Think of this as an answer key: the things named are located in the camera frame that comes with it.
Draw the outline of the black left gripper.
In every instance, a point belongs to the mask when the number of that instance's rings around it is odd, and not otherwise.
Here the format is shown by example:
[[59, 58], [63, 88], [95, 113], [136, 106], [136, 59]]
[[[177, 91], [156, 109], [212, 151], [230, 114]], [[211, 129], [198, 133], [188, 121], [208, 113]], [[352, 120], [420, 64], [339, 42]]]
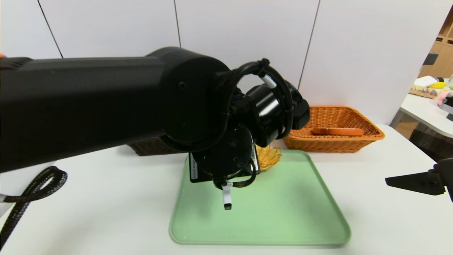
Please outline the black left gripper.
[[256, 146], [214, 146], [206, 151], [190, 153], [189, 179], [192, 183], [212, 181], [227, 183], [246, 176], [244, 183], [261, 173]]

